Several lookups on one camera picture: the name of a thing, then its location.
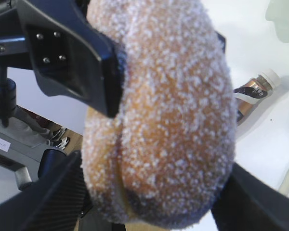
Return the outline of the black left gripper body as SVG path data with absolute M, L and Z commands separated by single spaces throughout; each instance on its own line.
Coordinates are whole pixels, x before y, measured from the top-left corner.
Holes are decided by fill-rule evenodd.
M 32 70 L 14 0 L 0 0 L 0 66 Z

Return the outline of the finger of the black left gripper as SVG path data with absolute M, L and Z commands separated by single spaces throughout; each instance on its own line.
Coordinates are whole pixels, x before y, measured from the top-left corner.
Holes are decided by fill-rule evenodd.
M 115 43 L 86 20 L 85 0 L 19 0 L 16 9 L 37 83 L 106 117 L 118 113 L 123 70 Z

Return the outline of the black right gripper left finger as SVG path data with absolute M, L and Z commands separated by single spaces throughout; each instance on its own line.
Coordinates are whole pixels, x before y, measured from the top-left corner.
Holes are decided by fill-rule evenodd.
M 75 151 L 28 189 L 0 205 L 0 231 L 102 231 Z

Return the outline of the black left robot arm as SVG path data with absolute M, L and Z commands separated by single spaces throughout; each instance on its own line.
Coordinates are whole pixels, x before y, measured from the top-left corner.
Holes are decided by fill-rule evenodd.
M 68 96 L 113 118 L 123 70 L 114 42 L 86 20 L 86 0 L 0 0 L 0 122 L 16 112 L 8 68 L 32 70 L 47 96 Z

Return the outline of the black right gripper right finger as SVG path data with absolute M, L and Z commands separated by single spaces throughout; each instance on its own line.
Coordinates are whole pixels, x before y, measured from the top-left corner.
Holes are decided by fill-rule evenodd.
M 220 231 L 289 231 L 289 198 L 238 164 L 211 212 Z

